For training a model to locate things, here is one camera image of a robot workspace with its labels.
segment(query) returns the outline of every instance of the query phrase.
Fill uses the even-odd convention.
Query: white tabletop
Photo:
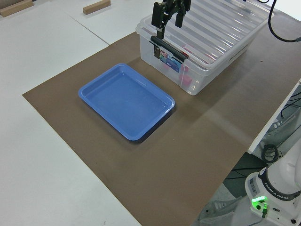
[[[0,16],[0,225],[140,225],[22,97],[134,32],[155,2],[111,0],[84,15],[96,1],[37,0]]]

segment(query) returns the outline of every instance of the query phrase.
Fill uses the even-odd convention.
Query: clear plastic storage box
[[[175,15],[168,21],[164,41],[188,56],[181,62],[171,52],[150,42],[156,36],[152,15],[136,27],[141,59],[191,95],[196,95],[247,50],[267,23],[269,11],[249,0],[192,0],[182,28]]]

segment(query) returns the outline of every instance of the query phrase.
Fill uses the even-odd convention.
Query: blue tray
[[[129,140],[140,139],[174,107],[172,97],[126,64],[80,88],[79,96]]]

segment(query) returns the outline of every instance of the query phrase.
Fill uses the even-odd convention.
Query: plastic lid
[[[199,65],[211,68],[267,22],[269,11],[259,4],[253,0],[192,0],[182,28],[175,26],[173,15],[164,40]],[[144,18],[140,25],[156,34],[151,17]]]

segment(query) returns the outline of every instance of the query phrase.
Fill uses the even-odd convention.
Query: brown mat
[[[278,33],[300,23],[282,13]],[[24,94],[143,226],[189,226],[300,79],[301,45],[267,27],[249,50],[190,96],[139,58],[135,33]],[[126,63],[176,101],[142,143],[127,141],[78,97],[87,82]]]

